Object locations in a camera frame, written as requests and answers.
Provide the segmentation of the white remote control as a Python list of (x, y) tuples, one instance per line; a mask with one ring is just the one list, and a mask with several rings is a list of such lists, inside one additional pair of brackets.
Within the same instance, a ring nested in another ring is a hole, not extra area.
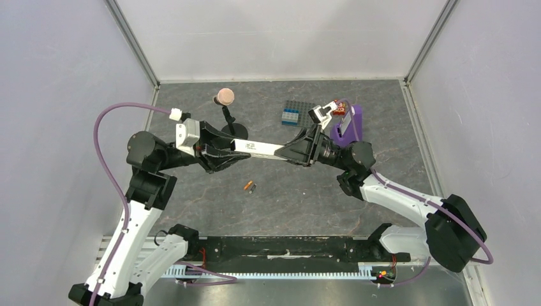
[(282, 149), (283, 145), (235, 139), (232, 141), (232, 147), (233, 151), (247, 153), (251, 157), (286, 161), (286, 158), (275, 155), (275, 152)]

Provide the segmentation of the orange battery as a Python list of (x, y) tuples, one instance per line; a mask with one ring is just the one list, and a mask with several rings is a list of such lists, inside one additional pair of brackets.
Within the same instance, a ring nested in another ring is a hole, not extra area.
[(253, 181), (250, 180), (250, 181), (243, 187), (243, 190), (246, 191), (252, 184), (253, 184)]

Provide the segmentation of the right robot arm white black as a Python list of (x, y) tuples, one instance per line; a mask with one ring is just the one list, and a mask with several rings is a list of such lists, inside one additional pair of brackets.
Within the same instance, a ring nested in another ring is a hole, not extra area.
[(340, 169), (337, 181), (347, 196), (385, 207), (416, 225), (387, 226), (368, 243), (374, 259), (384, 260), (397, 252), (421, 253), (451, 272), (461, 272), (470, 262), (490, 265), (494, 261), (485, 244), (487, 235), (464, 198), (431, 196), (384, 177), (373, 168), (369, 142), (340, 147), (314, 126), (303, 129), (274, 155), (296, 165), (318, 162)]

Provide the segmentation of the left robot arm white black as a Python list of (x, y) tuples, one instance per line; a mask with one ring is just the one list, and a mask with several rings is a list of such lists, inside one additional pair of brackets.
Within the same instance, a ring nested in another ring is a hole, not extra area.
[(206, 172), (224, 170), (250, 157), (233, 149), (235, 138), (205, 121), (186, 119), (175, 126), (175, 141), (167, 143), (147, 131), (128, 142), (127, 163), (132, 178), (122, 215), (104, 256), (91, 276), (71, 287), (68, 298), (78, 305), (142, 305), (146, 294), (178, 259), (192, 260), (200, 243), (193, 229), (177, 226), (139, 265), (135, 262), (144, 242), (167, 206), (176, 185), (164, 170), (197, 164)]

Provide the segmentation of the grey lego baseplate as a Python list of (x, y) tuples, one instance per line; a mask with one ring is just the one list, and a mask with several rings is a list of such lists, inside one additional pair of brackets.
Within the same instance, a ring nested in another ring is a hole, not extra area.
[(299, 124), (294, 127), (298, 128), (310, 128), (313, 125), (313, 121), (308, 115), (308, 111), (314, 108), (316, 105), (314, 103), (308, 103), (303, 101), (296, 100), (286, 100), (283, 110), (285, 108), (298, 110), (299, 111)]

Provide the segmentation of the blue white lego bricks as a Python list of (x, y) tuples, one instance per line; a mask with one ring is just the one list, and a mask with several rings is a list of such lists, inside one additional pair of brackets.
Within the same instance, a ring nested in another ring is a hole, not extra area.
[(285, 108), (281, 116), (282, 125), (297, 126), (299, 124), (299, 111)]

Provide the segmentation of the white device in holder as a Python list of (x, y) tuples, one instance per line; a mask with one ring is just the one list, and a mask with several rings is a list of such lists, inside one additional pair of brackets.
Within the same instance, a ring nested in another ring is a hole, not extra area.
[(352, 117), (355, 115), (355, 109), (354, 107), (351, 107), (348, 109), (348, 111), (345, 113), (344, 117), (341, 120), (340, 123), (340, 132), (342, 135), (344, 135), (348, 129), (348, 126), (350, 125), (352, 121)]

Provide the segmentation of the red toy figure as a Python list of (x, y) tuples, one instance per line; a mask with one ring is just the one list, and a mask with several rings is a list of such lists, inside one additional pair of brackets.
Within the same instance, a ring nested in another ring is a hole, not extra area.
[(332, 111), (333, 116), (344, 116), (346, 113), (347, 104), (341, 100), (334, 100), (336, 109)]

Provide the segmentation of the purple holder stand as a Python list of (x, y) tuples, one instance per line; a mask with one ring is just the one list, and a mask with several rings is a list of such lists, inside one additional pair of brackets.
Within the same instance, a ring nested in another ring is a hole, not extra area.
[(346, 133), (342, 135), (339, 127), (344, 116), (330, 130), (330, 139), (339, 147), (346, 147), (352, 142), (362, 140), (362, 107), (360, 105), (352, 105), (352, 107), (355, 109), (355, 115), (352, 117)]

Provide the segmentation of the black stand with pink ball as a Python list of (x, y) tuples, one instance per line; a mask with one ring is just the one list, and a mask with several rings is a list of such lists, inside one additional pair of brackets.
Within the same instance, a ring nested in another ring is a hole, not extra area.
[(222, 132), (243, 139), (248, 139), (248, 130), (247, 128), (236, 122), (235, 117), (233, 117), (228, 108), (229, 105), (233, 103), (235, 95), (233, 91), (229, 88), (222, 88), (214, 96), (213, 101), (215, 104), (221, 106), (223, 116), (226, 120), (226, 125), (221, 129)]

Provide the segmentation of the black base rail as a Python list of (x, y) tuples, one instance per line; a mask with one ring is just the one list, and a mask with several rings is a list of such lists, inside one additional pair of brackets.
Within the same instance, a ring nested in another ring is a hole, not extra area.
[(189, 245), (184, 261), (213, 272), (354, 272), (360, 262), (386, 261), (374, 241), (348, 236), (207, 237)]

